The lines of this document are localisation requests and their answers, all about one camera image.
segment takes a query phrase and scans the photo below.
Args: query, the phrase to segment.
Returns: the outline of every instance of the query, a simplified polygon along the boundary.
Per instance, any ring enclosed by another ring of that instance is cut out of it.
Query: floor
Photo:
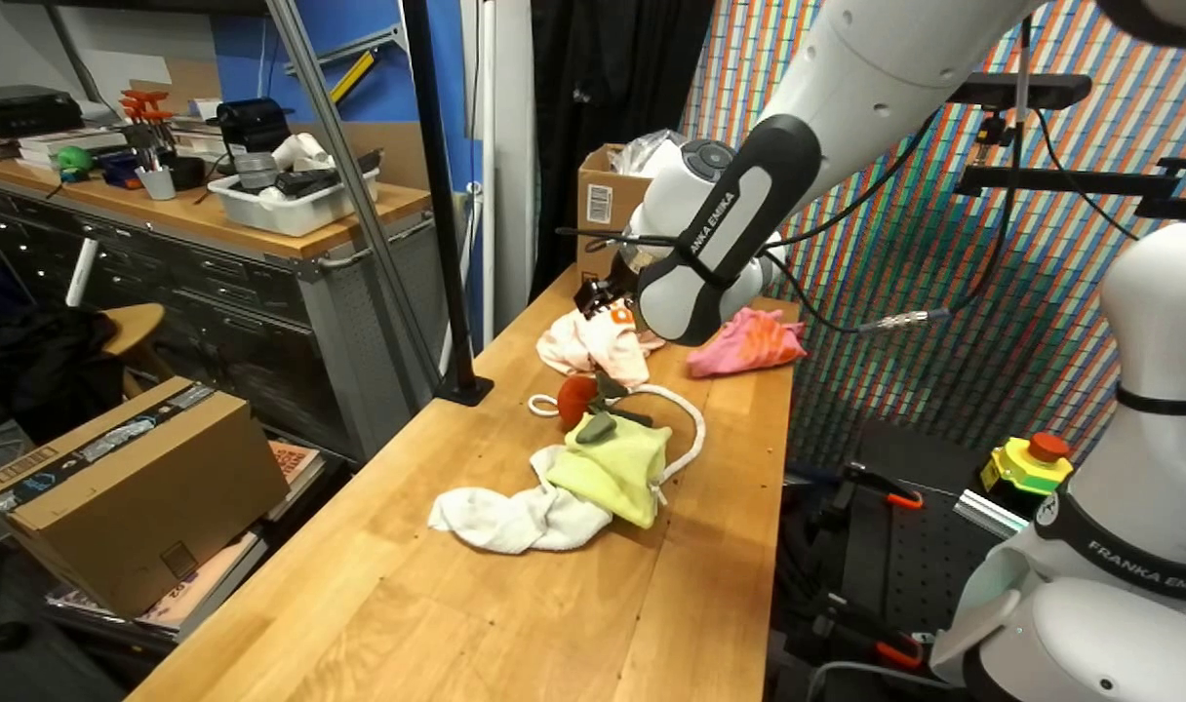
[[[17,426],[0,426],[0,464],[25,447]],[[0,624],[29,624],[30,641],[0,650],[0,702],[117,702],[124,689],[94,665],[48,616],[51,578],[21,551],[0,551]]]

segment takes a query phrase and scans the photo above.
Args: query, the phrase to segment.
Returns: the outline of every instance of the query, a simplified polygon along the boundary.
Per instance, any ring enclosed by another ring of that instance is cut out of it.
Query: wooden tabletop
[[[267,258],[320,258],[331,245],[351,240],[351,226],[355,226],[351,218],[341,218],[314,232],[285,236],[285,232],[267,232],[267,231],[231,222],[231,214],[219,208],[219,197],[207,193],[202,188],[181,192],[167,204],[156,204],[143,192],[111,188],[100,179],[68,183],[58,192],[56,188],[58,188],[56,170],[0,158],[0,192],[48,197],[56,208],[74,208],[74,210],[100,214],[100,218],[117,218],[120,226],[143,226],[143,231],[162,231],[162,232],[175,232],[175,236],[190,236],[190,240],[207,240],[207,245],[267,254]],[[415,218],[427,208],[428,208],[427,192],[379,183],[381,222]]]
[[[571,313],[574,271],[480,360],[480,404],[428,401],[227,607],[142,702],[277,698],[747,698],[761,702],[791,369],[657,383],[710,420],[651,530],[617,524],[579,553],[476,553],[427,527],[449,487],[534,487],[528,457],[557,427],[524,410],[557,388],[534,339]],[[687,420],[649,396],[631,410]]]

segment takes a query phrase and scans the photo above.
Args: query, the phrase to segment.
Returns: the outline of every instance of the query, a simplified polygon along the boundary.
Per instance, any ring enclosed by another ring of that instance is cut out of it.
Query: pink cloth
[[[700,351],[687,356],[692,377],[749,374],[799,362],[799,322],[786,313],[743,309]]]

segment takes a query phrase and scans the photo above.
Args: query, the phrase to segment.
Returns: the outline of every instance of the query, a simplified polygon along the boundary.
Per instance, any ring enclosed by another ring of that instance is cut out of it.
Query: green cloth
[[[614,420],[614,436],[582,443],[579,436],[589,426],[587,412],[587,420],[565,433],[545,481],[649,530],[658,516],[651,487],[666,473],[671,427],[651,427],[627,417]]]

